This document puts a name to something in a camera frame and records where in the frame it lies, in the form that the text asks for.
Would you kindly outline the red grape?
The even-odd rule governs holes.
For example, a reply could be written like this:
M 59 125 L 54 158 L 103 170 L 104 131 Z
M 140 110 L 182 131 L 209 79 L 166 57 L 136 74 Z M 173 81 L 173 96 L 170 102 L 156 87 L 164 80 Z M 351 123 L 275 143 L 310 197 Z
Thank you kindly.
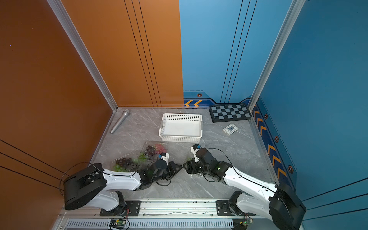
M 165 148 L 163 144 L 156 143 L 154 147 L 155 147 L 155 153 L 158 155 L 162 155 L 163 153 L 167 152 L 167 149 Z

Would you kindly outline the clear clamshell container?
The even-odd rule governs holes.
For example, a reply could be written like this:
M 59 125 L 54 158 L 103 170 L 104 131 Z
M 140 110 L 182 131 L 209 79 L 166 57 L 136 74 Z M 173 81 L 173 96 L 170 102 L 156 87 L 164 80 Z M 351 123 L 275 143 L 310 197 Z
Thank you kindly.
M 138 161 L 140 163 L 156 161 L 160 155 L 167 153 L 167 151 L 167 144 L 158 141 L 147 141 L 138 154 Z
M 191 152 L 191 150 L 190 150 L 190 153 L 189 153 L 189 155 L 188 155 L 188 157 L 187 157 L 187 159 L 185 160 L 185 162 L 184 163 L 186 163 L 187 161 L 195 161 L 195 159 L 194 159 L 194 156 L 193 156 L 193 153 Z
M 137 157 L 121 157 L 111 162 L 111 170 L 116 172 L 131 173 L 141 167 L 141 160 Z

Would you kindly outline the dark purple grape bunch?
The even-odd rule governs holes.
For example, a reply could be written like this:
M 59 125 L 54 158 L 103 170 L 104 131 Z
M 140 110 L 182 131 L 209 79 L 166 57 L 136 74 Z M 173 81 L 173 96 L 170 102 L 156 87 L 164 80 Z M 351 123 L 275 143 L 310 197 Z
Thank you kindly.
M 147 158 L 149 160 L 154 160 L 157 156 L 157 154 L 155 153 L 155 147 L 154 146 L 147 146 L 144 153 L 147 155 Z

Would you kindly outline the green grape leaf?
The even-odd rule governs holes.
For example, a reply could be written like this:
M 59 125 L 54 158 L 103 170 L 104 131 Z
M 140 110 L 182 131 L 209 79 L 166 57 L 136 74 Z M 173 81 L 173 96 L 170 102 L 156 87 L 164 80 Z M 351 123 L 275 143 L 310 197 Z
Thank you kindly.
M 148 160 L 147 155 L 144 152 L 140 152 L 138 160 L 140 163 L 146 162 Z

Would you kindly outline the black grape bunch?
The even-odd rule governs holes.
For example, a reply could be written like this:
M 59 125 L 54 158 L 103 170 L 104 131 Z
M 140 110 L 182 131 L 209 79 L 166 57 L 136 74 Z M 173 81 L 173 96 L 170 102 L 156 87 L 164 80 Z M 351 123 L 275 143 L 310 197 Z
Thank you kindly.
M 120 159 L 117 159 L 115 161 L 115 164 L 118 164 L 118 165 L 124 167 L 127 170 L 127 172 L 130 172 L 130 171 L 134 170 L 134 168 L 136 167 L 136 164 L 132 160 L 132 158 L 120 158 Z

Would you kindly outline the green grape bunch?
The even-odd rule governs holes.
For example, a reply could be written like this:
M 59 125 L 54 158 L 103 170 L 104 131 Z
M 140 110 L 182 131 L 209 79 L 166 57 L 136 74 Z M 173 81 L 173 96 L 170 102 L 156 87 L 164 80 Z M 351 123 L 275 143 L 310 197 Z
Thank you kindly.
M 120 166 L 120 165 L 118 165 L 118 164 L 115 164 L 115 165 L 113 166 L 113 169 L 114 169 L 114 171 L 116 171 L 116 172 L 123 172 L 123 173 L 127 172 L 127 170 L 126 170 L 124 167 L 122 167 L 122 166 Z

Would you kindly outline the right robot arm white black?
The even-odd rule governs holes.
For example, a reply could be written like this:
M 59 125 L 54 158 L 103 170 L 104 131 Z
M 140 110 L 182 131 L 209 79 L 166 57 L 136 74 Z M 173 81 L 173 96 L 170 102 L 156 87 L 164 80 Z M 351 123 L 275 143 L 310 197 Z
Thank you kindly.
M 280 230 L 300 229 L 306 207 L 291 186 L 247 175 L 231 161 L 218 161 L 200 144 L 193 145 L 191 152 L 194 157 L 183 165 L 188 174 L 201 174 L 211 183 L 219 182 L 236 189 L 228 201 L 231 214 L 253 213 L 273 221 Z

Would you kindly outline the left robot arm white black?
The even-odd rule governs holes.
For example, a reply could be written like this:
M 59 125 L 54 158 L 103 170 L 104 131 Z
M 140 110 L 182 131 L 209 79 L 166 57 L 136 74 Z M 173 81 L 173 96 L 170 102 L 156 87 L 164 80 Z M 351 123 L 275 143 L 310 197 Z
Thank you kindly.
M 182 165 L 168 159 L 163 156 L 132 173 L 104 169 L 100 163 L 92 164 L 64 180 L 64 208 L 71 211 L 87 206 L 99 208 L 101 216 L 126 215 L 128 205 L 121 191 L 141 191 L 160 180 L 171 181 Z

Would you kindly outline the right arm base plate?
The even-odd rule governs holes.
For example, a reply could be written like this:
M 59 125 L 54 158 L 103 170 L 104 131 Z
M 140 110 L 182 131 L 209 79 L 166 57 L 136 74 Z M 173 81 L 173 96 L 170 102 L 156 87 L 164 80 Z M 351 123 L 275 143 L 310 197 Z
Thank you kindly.
M 228 200 L 217 200 L 216 202 L 216 211 L 217 215 L 221 217 L 229 217 L 229 216 L 243 216 L 244 212 L 242 212 L 239 208 L 236 208 L 235 205 L 230 205 Z

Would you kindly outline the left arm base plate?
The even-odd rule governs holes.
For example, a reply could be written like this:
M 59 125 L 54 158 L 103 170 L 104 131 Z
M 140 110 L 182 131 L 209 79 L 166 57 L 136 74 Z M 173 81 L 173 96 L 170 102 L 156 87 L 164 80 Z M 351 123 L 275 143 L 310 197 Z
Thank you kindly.
M 112 211 L 106 211 L 101 209 L 100 216 L 101 217 L 115 217 L 115 216 L 124 216 L 124 217 L 137 217 L 140 212 L 141 201 L 138 200 L 130 200 L 125 201 L 123 205 L 118 205 Z

